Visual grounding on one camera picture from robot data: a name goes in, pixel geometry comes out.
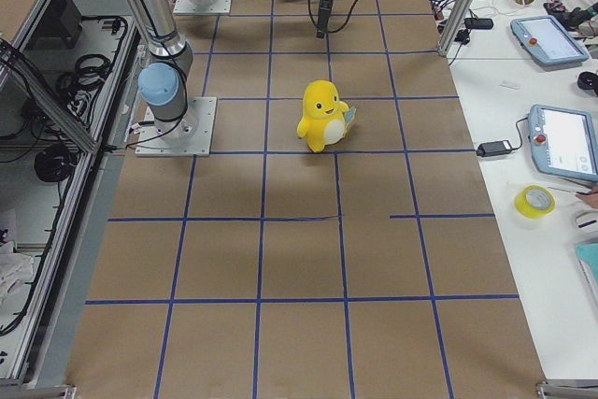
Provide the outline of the person's hand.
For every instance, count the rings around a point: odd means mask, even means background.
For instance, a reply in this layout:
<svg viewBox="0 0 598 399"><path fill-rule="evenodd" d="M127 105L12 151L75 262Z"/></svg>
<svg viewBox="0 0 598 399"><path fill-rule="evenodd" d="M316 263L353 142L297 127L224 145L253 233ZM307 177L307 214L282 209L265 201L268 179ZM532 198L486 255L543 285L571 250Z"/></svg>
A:
<svg viewBox="0 0 598 399"><path fill-rule="evenodd" d="M598 188L594 187L588 192L577 192L576 198L591 208L598 208Z"/></svg>

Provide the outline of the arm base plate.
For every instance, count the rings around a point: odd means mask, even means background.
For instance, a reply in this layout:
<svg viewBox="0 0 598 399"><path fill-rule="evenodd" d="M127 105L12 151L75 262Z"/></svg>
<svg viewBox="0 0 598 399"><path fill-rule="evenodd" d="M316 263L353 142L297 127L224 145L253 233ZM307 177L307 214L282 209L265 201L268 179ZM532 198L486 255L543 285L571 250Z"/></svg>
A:
<svg viewBox="0 0 598 399"><path fill-rule="evenodd" d="M188 109L177 128L163 136L177 122L170 125L154 122L150 107L146 107L145 121L153 121L140 130L139 139L143 143L135 145L137 157L186 157L208 156L210 154L213 126L216 117L216 97L193 97L188 101Z"/></svg>
<svg viewBox="0 0 598 399"><path fill-rule="evenodd" d="M177 0L174 14L178 16L206 16L229 14L232 0Z"/></svg>

